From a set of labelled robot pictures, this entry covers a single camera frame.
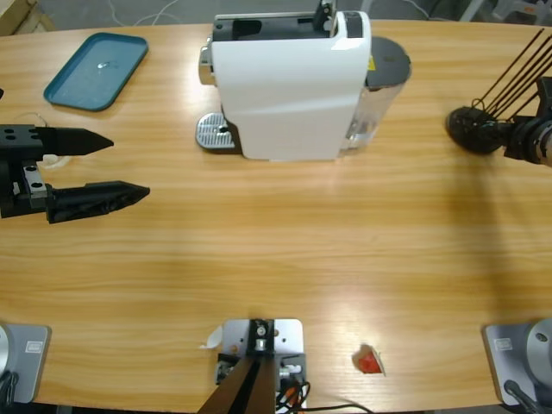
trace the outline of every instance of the wooden table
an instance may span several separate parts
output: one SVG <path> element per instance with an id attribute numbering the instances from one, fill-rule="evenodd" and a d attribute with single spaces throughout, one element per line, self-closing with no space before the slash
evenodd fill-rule
<path id="1" fill-rule="evenodd" d="M 365 152 L 306 163 L 198 148 L 196 121 L 219 108 L 197 75 L 207 25 L 110 29 L 150 50 L 98 113 L 42 97 L 94 30 L 0 39 L 0 122 L 36 111 L 116 143 L 43 170 L 47 182 L 152 189 L 109 216 L 0 221 L 0 317 L 53 330 L 38 400 L 195 411 L 215 388 L 216 352 L 199 346 L 216 326 L 297 317 L 311 405 L 497 403 L 480 330 L 551 315 L 552 172 L 465 154 L 443 120 L 535 30 L 376 22 L 411 56 L 411 81 Z M 386 377 L 355 370 L 362 343 L 380 352 Z"/>

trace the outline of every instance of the teal plastic tray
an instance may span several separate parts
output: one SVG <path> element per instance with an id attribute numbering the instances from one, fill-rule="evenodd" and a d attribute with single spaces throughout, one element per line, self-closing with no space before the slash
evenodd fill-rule
<path id="1" fill-rule="evenodd" d="M 141 37 L 96 33 L 78 48 L 44 90 L 51 104 L 108 108 L 147 52 Z"/>

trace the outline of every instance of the black cable bundle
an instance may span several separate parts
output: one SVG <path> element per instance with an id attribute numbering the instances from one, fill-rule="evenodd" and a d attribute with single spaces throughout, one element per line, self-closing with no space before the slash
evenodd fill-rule
<path id="1" fill-rule="evenodd" d="M 366 412 L 366 414 L 374 414 L 373 411 L 366 408 L 364 405 L 348 403 L 341 405 L 331 405 L 328 407 L 313 407 L 313 408 L 303 408 L 302 404 L 309 396 L 311 392 L 311 383 L 306 381 L 300 384 L 297 381 L 293 381 L 286 388 L 282 388 L 282 391 L 276 397 L 276 412 L 279 412 L 283 408 L 286 408 L 286 411 L 283 411 L 283 414 L 292 414 L 294 412 L 313 412 L 313 411 L 333 411 L 341 410 L 344 408 L 357 408 Z"/>
<path id="2" fill-rule="evenodd" d="M 10 408 L 14 404 L 18 380 L 19 375 L 10 371 L 4 371 L 0 376 L 0 413 L 3 413 L 6 408 Z"/>

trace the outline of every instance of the gray floor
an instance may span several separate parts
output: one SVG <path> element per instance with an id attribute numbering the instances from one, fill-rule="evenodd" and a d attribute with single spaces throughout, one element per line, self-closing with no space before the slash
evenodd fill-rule
<path id="1" fill-rule="evenodd" d="M 43 10 L 52 18 L 59 30 L 73 28 L 109 28 L 131 26 L 145 16 L 158 13 L 170 0 L 40 0 Z M 340 0 L 340 9 L 359 9 L 361 0 Z M 468 0 L 445 0 L 439 3 L 434 17 L 457 20 L 466 8 Z M 161 16 L 157 24 L 210 23 L 216 14 L 254 13 L 272 11 L 306 11 L 314 9 L 317 0 L 179 0 L 166 9 L 172 15 Z M 417 4 L 429 11 L 436 0 L 417 0 Z M 373 0 L 372 19 L 425 20 L 422 13 L 402 0 Z M 152 24 L 154 16 L 141 22 Z M 499 406 L 475 407 L 458 410 L 436 411 L 436 414 L 507 414 Z"/>

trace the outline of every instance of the white coffee machine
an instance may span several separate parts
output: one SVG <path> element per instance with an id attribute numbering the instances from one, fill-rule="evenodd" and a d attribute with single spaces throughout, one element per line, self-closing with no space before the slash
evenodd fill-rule
<path id="1" fill-rule="evenodd" d="M 402 47 L 335 0 L 314 13 L 219 15 L 199 77 L 216 85 L 222 112 L 199 121 L 196 139 L 254 160 L 333 160 L 366 145 L 410 71 Z"/>

